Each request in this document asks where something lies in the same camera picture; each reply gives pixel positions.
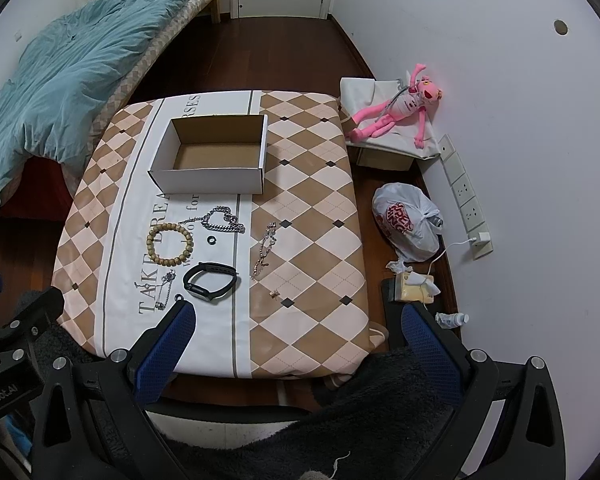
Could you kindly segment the wall socket strip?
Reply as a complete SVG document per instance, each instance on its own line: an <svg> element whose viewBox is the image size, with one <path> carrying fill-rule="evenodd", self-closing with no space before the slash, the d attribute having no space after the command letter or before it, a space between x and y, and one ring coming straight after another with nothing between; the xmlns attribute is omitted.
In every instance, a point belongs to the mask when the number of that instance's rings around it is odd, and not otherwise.
<svg viewBox="0 0 600 480"><path fill-rule="evenodd" d="M460 160L460 155L454 148L451 138L446 134L438 141L442 166L448 179L451 191L455 198L460 216L468 237L476 235L479 231L490 233L486 224L476 192L472 186L468 173ZM485 257L493 252L492 237L489 244L481 247L471 247L471 255L475 260Z"/></svg>

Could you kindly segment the white cardboard box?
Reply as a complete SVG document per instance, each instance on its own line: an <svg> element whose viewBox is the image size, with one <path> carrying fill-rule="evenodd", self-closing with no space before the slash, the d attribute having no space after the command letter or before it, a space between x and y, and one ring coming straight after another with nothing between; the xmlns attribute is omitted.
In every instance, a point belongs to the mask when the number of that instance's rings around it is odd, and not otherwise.
<svg viewBox="0 0 600 480"><path fill-rule="evenodd" d="M166 194L251 194L264 188L268 118L172 118L148 174Z"/></svg>

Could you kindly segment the dark fuzzy chair cushion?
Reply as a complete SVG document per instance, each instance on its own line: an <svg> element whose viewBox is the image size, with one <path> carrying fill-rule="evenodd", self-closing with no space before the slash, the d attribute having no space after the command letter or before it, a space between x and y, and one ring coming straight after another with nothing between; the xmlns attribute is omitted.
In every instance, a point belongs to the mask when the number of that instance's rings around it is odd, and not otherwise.
<svg viewBox="0 0 600 480"><path fill-rule="evenodd" d="M310 418L227 452L218 479L404 479L437 440L452 408L409 348L374 353Z"/></svg>

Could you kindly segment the teal blue duvet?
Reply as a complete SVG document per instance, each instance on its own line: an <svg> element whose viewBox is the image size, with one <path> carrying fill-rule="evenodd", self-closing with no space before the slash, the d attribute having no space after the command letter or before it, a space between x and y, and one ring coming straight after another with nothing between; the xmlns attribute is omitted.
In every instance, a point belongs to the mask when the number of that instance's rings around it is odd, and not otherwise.
<svg viewBox="0 0 600 480"><path fill-rule="evenodd" d="M64 70L48 55L50 42L38 41L38 34L0 90L0 208L28 159L56 162L59 142L71 139L67 124L79 108L71 101Z"/></svg>

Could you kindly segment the checkered beige tablecloth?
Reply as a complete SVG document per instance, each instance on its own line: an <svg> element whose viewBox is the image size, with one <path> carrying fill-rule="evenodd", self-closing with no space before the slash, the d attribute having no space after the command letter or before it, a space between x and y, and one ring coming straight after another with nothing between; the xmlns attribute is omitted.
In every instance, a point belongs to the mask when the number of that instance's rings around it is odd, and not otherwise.
<svg viewBox="0 0 600 480"><path fill-rule="evenodd" d="M268 118L263 192L161 192L148 169L169 120L216 113ZM234 292L190 296L183 276L200 262L234 266ZM65 300L60 325L98 356L132 346L176 300L190 301L185 374L347 377L387 337L368 313L351 168L336 100L324 93L211 92L123 107L78 186L52 282Z"/></svg>

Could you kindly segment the yellow tissue pack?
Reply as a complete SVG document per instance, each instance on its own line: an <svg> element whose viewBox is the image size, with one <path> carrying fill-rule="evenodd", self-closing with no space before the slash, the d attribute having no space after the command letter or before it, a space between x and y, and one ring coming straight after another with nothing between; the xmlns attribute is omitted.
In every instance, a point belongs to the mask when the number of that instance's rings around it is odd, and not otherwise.
<svg viewBox="0 0 600 480"><path fill-rule="evenodd" d="M434 297L441 294L431 275L416 272L403 260L390 261L386 268L394 274L389 285L389 296L392 300L432 304Z"/></svg>

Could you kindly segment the small white bottle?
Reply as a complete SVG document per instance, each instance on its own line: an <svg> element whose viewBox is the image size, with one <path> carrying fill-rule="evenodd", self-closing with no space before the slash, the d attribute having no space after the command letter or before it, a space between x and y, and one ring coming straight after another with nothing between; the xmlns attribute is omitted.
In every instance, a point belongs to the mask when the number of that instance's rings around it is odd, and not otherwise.
<svg viewBox="0 0 600 480"><path fill-rule="evenodd" d="M438 325L446 330L455 330L469 322L469 315L460 312L452 314L438 312L434 318Z"/></svg>

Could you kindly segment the white plastic shopping bag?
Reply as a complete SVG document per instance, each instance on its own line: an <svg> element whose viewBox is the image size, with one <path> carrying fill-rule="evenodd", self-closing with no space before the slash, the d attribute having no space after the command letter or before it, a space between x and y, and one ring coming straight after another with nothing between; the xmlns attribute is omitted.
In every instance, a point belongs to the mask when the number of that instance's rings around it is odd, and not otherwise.
<svg viewBox="0 0 600 480"><path fill-rule="evenodd" d="M439 208L420 188L387 183L372 200L378 228L406 262L424 262L439 250L443 218Z"/></svg>

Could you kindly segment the pink panther plush toy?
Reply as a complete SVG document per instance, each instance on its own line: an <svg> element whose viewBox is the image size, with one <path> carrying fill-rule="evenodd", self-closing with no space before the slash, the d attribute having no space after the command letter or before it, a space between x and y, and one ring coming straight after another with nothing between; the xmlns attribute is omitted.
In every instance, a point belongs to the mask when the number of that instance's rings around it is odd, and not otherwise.
<svg viewBox="0 0 600 480"><path fill-rule="evenodd" d="M417 116L418 131L414 137L414 147L425 147L427 106L437 104L442 99L442 89L422 72L425 64L416 64L408 85L401 88L388 101L368 106L352 115L355 128L346 134L353 142L375 139L388 133L401 120Z"/></svg>

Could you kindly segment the black smart band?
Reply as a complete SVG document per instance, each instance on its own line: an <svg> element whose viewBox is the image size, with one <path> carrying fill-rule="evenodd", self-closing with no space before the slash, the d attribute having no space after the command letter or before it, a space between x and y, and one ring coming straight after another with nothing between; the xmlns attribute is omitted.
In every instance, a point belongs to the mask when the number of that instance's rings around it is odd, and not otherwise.
<svg viewBox="0 0 600 480"><path fill-rule="evenodd" d="M183 276L183 288L190 296L207 302L217 302L230 296L239 283L234 266L217 262L200 262Z"/></svg>

